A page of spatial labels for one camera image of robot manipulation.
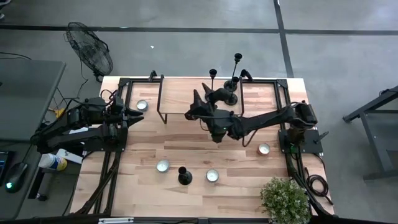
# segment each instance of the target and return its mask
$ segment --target electric fan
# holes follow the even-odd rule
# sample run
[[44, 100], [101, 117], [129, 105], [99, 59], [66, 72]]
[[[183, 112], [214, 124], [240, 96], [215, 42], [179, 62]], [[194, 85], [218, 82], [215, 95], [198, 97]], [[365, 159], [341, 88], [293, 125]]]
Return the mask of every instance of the electric fan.
[[94, 72], [97, 82], [102, 82], [98, 77], [109, 75], [113, 69], [108, 45], [81, 22], [70, 22], [66, 35], [80, 60]]

